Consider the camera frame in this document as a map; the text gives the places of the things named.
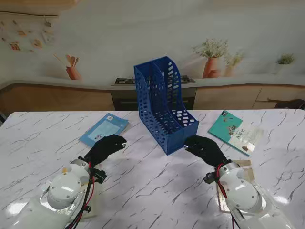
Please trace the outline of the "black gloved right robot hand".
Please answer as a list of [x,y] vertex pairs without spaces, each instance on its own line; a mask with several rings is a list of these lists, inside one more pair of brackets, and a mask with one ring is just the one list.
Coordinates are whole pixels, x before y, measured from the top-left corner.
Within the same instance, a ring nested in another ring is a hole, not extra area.
[[213,167],[228,161],[218,144],[207,137],[193,135],[185,140],[184,148]]

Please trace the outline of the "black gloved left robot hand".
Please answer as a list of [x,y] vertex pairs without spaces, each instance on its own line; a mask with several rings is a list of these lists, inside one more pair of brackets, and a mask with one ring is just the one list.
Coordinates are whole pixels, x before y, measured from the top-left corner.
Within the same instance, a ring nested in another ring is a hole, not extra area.
[[122,150],[126,146],[126,139],[119,135],[110,135],[97,141],[91,150],[84,156],[84,161],[92,167],[103,162],[109,155]]

